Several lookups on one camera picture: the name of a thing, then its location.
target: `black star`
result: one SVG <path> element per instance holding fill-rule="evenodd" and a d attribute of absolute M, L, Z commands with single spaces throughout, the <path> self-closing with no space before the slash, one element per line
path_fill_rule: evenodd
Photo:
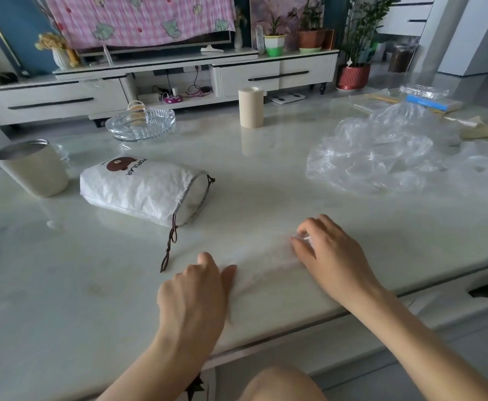
<path fill-rule="evenodd" d="M 201 387 L 201 384 L 203 384 L 203 381 L 198 374 L 197 377 L 192 381 L 192 383 L 190 383 L 190 385 L 185 390 L 188 395 L 188 401 L 192 401 L 192 397 L 194 397 L 194 393 L 196 391 L 205 391 L 203 387 Z"/>

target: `red ribbed plant pot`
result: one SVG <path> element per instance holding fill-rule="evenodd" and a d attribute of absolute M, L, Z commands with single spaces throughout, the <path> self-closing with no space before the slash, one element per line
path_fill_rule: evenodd
<path fill-rule="evenodd" d="M 358 90 L 365 87 L 369 81 L 370 65 L 339 66 L 337 74 L 337 88 L 341 90 Z"/>

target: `drawstring bag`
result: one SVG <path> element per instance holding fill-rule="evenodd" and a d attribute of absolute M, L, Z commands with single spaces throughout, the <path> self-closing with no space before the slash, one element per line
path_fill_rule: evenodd
<path fill-rule="evenodd" d="M 191 222 L 203 207 L 214 179 L 204 170 L 134 157 L 106 160 L 83 170 L 80 194 L 92 205 L 170 227 L 170 247 L 177 242 L 177 228 Z"/>

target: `pink blanket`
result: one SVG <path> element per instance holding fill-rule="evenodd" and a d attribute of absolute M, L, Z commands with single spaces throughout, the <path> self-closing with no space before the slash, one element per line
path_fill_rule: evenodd
<path fill-rule="evenodd" d="M 69 46 L 156 46 L 234 31 L 233 0 L 46 0 Z"/>

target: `forearm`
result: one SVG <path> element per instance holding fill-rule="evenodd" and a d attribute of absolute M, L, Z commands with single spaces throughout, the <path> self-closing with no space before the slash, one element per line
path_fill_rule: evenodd
<path fill-rule="evenodd" d="M 98 401 L 175 401 L 201 367 L 200 361 L 157 337 Z"/>
<path fill-rule="evenodd" d="M 488 381 L 390 292 L 375 290 L 350 311 L 396 356 L 430 401 L 488 401 Z"/>

